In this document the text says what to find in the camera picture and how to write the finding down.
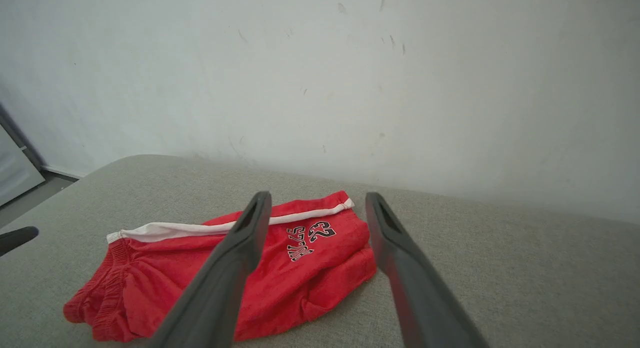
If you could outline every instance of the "white stripe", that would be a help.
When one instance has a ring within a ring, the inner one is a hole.
[[[279,225],[281,223],[303,221],[309,218],[331,216],[338,212],[342,212],[345,209],[352,209],[354,206],[354,201],[351,198],[348,198],[344,203],[340,203],[330,209],[316,209],[304,211],[302,213],[272,216],[269,218],[269,225]],[[118,241],[118,239],[130,238],[138,242],[151,243],[171,238],[226,234],[226,232],[228,232],[235,223],[235,220],[233,222],[218,225],[153,222],[135,229],[112,232],[107,235],[107,242],[114,243],[115,241]]]

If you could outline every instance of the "door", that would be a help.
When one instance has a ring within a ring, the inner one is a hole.
[[[44,182],[44,178],[0,127],[0,205]]]

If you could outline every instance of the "floor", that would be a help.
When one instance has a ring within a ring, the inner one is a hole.
[[[0,230],[77,180],[46,171],[41,173],[44,182],[0,207]]]

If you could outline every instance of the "gray couch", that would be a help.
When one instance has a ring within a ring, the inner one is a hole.
[[[88,325],[62,316],[111,232],[201,223],[243,209],[260,190],[279,204],[341,189],[361,218],[365,193],[382,193],[491,346],[640,346],[638,225],[159,155],[100,168],[3,229],[41,234],[0,257],[0,346],[122,346],[93,341]],[[402,336],[378,272],[320,319],[237,345],[397,347]]]

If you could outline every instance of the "red shorts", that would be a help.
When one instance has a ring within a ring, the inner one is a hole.
[[[365,222],[344,191],[274,206],[249,275],[236,341],[279,334],[327,313],[376,272]],[[203,225],[148,223],[109,234],[107,256],[64,305],[97,341],[151,337],[241,211]]]

